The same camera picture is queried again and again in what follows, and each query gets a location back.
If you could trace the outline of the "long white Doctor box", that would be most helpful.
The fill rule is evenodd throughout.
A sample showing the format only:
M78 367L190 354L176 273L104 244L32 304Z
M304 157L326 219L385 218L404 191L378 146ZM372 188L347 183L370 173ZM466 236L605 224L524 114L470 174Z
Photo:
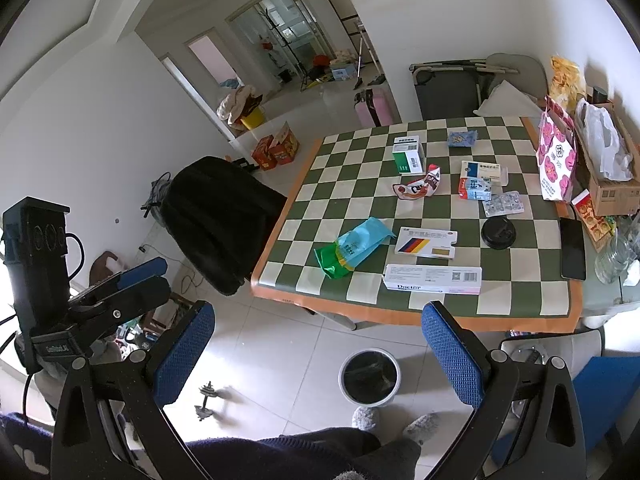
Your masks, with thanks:
M472 266L388 264L383 273L385 287L402 292L477 296L482 281L483 270Z

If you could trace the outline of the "white card tricolour stripes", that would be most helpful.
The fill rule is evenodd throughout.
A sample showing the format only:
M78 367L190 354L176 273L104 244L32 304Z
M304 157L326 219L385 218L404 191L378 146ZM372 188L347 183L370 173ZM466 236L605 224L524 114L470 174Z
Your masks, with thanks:
M456 231L408 228L403 226L396 238L399 255L452 260L456 254Z

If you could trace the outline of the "black round lid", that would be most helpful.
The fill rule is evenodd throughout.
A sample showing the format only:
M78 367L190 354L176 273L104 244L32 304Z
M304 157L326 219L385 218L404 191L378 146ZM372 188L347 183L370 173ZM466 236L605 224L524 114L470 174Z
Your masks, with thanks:
M491 217L484 222L480 236L489 248L505 250L514 244L516 229L512 221L505 216Z

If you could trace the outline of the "green blue plastic bag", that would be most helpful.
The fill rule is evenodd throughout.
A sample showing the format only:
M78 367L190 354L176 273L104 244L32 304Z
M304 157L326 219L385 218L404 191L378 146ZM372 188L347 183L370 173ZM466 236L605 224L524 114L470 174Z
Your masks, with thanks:
M320 269L328 278L338 280L355 271L378 246L394 233L377 218L369 218L341 235L329 245L314 251Z

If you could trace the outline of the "silver pill blister pack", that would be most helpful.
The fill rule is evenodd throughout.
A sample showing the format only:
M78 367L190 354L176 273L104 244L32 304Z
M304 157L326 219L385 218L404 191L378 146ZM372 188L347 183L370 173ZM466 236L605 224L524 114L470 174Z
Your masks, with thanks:
M525 211L521 194L518 191L506 192L491 196L483 202L486 218L522 214Z

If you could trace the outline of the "orange blue small box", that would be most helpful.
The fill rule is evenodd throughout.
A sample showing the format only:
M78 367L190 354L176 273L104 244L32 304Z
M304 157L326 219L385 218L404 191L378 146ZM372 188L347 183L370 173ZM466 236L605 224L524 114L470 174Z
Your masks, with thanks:
M487 202L492 196L492 181L476 177L461 178L459 180L458 194L464 200Z

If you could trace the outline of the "red white snack bag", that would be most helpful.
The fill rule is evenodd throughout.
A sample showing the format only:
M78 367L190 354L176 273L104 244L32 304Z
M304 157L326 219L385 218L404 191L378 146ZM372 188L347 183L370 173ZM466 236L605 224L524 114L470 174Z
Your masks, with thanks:
M400 200L420 200L435 194L439 188L441 178L440 167L431 164L428 166L425 176L407 184L394 184L393 191Z

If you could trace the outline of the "white box blue rectangle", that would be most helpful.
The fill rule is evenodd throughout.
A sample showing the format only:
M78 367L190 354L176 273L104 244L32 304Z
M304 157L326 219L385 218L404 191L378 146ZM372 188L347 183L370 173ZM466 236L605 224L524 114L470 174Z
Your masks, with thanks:
M491 182L502 182L502 169L499 164L493 162L474 162L464 160L461 163L460 176L462 178L488 179Z

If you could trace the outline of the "green white medicine box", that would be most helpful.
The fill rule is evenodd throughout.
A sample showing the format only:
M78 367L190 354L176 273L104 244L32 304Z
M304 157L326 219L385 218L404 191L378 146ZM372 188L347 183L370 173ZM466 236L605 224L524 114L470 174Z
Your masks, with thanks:
M420 136L398 136L392 149L398 174L422 176L425 174L425 156Z

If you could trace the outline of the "blue cartoon snack packet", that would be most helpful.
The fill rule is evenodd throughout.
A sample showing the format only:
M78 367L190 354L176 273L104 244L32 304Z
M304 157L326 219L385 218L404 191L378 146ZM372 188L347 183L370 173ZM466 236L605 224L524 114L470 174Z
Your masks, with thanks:
M447 144L450 148L472 148L477 140L476 130L449 131Z

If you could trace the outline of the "grey right slipper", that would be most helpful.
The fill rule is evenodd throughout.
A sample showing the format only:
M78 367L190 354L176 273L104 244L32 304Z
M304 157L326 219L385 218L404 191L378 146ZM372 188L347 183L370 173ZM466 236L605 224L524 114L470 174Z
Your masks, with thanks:
M437 413L423 415L413 422L410 422L410 424L402 430L401 437L422 446L434 437L438 430L439 422L439 414Z

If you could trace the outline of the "grey left slipper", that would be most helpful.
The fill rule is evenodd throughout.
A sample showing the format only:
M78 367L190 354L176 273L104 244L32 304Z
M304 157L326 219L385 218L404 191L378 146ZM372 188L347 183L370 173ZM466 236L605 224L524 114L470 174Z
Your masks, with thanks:
M377 408L358 406L352 414L352 428L374 434L380 423L380 411Z

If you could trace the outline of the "person dark trousers legs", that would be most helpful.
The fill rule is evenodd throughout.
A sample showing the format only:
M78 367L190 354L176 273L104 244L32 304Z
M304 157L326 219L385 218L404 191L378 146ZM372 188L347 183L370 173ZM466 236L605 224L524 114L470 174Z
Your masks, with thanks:
M420 444L335 427L262 440L207 439L189 450L214 479L412 479Z

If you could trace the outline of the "red orange carton box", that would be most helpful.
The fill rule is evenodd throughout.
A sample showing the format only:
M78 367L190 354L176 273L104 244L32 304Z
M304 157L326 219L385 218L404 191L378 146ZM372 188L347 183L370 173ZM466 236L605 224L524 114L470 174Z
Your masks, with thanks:
M262 170L270 170L294 162L299 142L286 122L275 136L264 136L252 153L252 159Z

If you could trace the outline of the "yellow snack bag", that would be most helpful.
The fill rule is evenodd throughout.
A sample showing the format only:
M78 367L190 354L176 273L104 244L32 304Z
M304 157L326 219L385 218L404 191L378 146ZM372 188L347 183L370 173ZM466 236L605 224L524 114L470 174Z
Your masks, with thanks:
M587 96L586 82L580 67L566 58L550 58L553 77L549 86L550 98L567 113L573 114L578 102Z

